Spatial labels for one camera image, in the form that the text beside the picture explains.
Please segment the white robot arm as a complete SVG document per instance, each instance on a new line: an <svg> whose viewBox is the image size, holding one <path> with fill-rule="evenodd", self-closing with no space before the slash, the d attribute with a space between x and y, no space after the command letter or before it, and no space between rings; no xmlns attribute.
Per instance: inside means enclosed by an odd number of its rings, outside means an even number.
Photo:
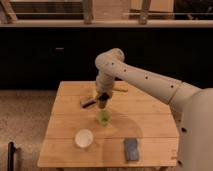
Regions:
<svg viewBox="0 0 213 171"><path fill-rule="evenodd" d="M119 78L181 115L176 171L213 171L213 88L199 88L124 62L119 48L95 59L97 103L104 108Z"/></svg>

